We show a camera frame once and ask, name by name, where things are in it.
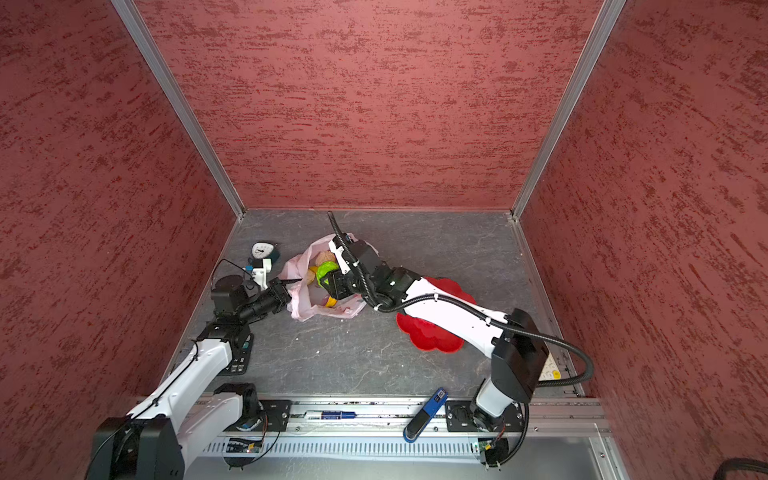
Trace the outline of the white teal kitchen timer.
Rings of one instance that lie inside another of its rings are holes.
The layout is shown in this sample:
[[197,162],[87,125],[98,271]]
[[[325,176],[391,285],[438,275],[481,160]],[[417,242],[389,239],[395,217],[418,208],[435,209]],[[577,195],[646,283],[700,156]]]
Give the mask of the white teal kitchen timer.
[[248,263],[254,269],[266,269],[265,263],[272,267],[279,259],[279,251],[275,244],[256,242],[251,246]]

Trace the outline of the aluminium corner post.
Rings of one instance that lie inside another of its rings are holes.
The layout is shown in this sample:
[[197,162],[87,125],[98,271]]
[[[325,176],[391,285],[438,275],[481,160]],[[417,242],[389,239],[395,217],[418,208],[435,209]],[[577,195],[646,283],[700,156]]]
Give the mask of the aluminium corner post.
[[207,138],[202,125],[182,92],[159,47],[152,38],[138,7],[134,1],[129,0],[112,0],[111,4],[139,49],[154,78],[160,85],[188,137],[207,166],[220,192],[234,212],[236,219],[241,221],[247,212],[247,208],[229,175],[226,173],[221,160]]
[[523,212],[532,198],[625,5],[625,0],[605,0],[602,3],[531,169],[511,209],[511,218],[514,221],[519,222],[522,219]]

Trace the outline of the cream yellow calculator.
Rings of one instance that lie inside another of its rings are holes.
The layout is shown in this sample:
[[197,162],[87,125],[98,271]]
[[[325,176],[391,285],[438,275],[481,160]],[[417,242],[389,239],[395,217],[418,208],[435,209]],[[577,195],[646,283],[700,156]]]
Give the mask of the cream yellow calculator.
[[549,353],[539,375],[539,382],[556,381],[563,378],[554,356]]

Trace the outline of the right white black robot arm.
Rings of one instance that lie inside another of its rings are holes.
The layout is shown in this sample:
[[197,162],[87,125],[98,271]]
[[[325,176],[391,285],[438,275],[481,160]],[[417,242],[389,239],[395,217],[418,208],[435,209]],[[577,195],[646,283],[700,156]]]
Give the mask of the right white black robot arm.
[[339,268],[319,275],[337,300],[359,294],[374,308],[439,327],[475,347],[491,361],[491,373],[474,398],[478,416],[497,419],[512,403],[528,404],[549,357],[531,315],[477,306],[403,267],[391,268],[364,241],[328,242]]

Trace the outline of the aluminium front rail frame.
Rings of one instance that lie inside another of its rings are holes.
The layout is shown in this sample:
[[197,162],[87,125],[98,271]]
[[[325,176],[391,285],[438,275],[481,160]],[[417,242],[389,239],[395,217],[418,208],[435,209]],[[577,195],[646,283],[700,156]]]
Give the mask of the aluminium front rail frame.
[[[287,430],[281,434],[267,432],[261,453],[269,450],[277,456],[341,459],[407,459],[430,461],[480,461],[477,443],[503,435],[515,441],[528,438],[585,438],[588,440],[603,479],[625,479],[628,474],[597,399],[543,398],[522,408],[525,420],[520,433],[449,432],[445,405],[414,443],[407,443],[403,430],[426,402],[424,398],[407,397],[310,397],[288,399],[293,402]],[[307,420],[310,410],[343,410],[358,414],[351,420]],[[256,439],[234,429],[220,434],[198,456],[257,457],[260,454],[229,454],[230,437]]]

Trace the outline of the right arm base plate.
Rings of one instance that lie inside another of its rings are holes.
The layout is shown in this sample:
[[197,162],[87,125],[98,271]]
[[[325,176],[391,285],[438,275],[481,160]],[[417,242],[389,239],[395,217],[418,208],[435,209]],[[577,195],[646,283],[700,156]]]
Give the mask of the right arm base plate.
[[445,404],[449,432],[520,433],[525,415],[518,404],[511,403],[498,417],[493,417],[468,400],[448,400]]

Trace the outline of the blue black marker tool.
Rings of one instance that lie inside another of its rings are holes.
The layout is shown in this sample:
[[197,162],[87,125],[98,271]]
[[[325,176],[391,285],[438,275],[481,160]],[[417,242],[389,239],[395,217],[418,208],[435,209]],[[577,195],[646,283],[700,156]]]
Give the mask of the blue black marker tool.
[[446,389],[438,388],[421,406],[403,430],[403,438],[407,443],[414,443],[418,440],[432,419],[445,405],[446,400]]

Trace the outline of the green fake apple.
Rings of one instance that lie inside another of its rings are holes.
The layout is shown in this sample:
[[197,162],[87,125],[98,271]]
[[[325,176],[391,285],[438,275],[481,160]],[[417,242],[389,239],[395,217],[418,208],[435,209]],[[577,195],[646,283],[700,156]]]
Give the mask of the green fake apple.
[[339,269],[340,267],[335,261],[325,261],[320,264],[316,269],[316,281],[318,285],[322,288],[327,288],[330,285],[327,276]]

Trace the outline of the yellow fake banana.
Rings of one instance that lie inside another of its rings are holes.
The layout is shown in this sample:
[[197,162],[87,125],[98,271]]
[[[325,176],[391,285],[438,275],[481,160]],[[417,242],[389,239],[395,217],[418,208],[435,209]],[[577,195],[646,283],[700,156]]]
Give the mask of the yellow fake banana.
[[311,266],[308,271],[310,303],[312,305],[322,305],[325,308],[332,308],[337,304],[337,300],[331,297],[326,290],[318,285],[316,281],[316,269],[316,266]]

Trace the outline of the red flower-shaped bowl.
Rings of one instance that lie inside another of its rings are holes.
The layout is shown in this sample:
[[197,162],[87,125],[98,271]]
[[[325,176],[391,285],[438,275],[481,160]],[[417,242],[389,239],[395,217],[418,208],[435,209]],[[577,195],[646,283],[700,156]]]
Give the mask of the red flower-shaped bowl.
[[[444,290],[448,294],[471,304],[476,303],[475,298],[465,292],[459,283],[449,278],[427,277],[427,280],[431,285]],[[446,354],[452,354],[458,352],[464,346],[464,340],[460,337],[423,319],[403,313],[397,313],[395,319],[399,329],[410,337],[411,343],[419,350],[438,350]]]

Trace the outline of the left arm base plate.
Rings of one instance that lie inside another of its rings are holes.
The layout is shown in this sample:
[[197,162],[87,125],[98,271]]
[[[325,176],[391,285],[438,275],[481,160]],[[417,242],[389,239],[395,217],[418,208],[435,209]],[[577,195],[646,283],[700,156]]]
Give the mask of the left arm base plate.
[[288,399],[263,399],[259,401],[259,421],[255,432],[285,432],[291,417],[293,402]]

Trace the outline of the beige fake fruit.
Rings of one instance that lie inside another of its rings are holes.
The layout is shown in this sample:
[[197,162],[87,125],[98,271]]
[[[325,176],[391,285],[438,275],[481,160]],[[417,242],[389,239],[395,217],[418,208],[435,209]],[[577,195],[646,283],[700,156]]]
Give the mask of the beige fake fruit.
[[323,252],[320,252],[320,253],[319,253],[319,254],[318,254],[316,257],[315,257],[315,260],[314,260],[314,264],[315,264],[317,267],[319,267],[319,266],[321,266],[321,265],[323,265],[323,264],[325,264],[325,263],[327,263],[327,262],[334,262],[334,263],[336,263],[336,262],[337,262],[337,260],[336,260],[336,256],[335,256],[335,254],[334,254],[333,252],[330,252],[330,251],[323,251]]

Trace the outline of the right circuit board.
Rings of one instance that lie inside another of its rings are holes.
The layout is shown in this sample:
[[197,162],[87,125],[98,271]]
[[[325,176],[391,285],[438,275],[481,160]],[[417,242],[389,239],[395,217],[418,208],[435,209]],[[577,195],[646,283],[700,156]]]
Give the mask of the right circuit board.
[[498,467],[507,458],[510,446],[506,438],[500,440],[481,439],[477,443],[480,463]]

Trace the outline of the blue pen in rail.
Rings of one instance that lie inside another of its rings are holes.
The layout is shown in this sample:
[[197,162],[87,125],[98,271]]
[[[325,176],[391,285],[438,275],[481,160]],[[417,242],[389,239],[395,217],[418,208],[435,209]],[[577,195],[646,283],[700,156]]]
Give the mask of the blue pen in rail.
[[354,411],[343,410],[310,410],[304,414],[304,418],[307,420],[351,420],[355,419],[358,414]]

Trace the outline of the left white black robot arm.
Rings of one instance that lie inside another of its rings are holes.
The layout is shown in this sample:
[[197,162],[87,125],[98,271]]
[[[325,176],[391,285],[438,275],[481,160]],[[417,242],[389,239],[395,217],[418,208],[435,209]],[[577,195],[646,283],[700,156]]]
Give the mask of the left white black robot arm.
[[273,279],[257,296],[236,302],[194,340],[191,352],[146,399],[122,417],[103,421],[93,436],[87,479],[181,479],[220,434],[234,429],[265,440],[285,432],[290,402],[262,403],[251,383],[226,383],[208,403],[206,387],[252,346],[251,324],[290,303],[289,281]]

